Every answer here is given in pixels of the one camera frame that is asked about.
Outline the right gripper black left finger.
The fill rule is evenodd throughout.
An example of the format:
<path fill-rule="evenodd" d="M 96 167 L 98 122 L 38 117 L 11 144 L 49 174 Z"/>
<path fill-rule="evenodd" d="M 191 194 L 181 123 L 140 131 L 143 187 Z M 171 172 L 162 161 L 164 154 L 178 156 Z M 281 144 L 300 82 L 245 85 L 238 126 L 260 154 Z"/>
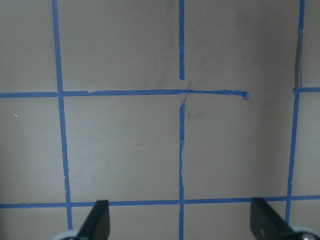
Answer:
<path fill-rule="evenodd" d="M 108 200 L 97 200 L 79 230 L 57 234 L 54 240 L 108 240 L 111 232 Z"/>

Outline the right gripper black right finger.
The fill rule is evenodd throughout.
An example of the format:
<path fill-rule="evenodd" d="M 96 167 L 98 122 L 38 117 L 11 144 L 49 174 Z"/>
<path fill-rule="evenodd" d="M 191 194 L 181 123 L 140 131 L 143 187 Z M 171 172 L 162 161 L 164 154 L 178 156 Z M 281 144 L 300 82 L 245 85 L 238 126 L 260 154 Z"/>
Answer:
<path fill-rule="evenodd" d="M 249 225 L 256 240 L 318 240 L 312 230 L 292 228 L 262 197 L 250 201 Z"/>

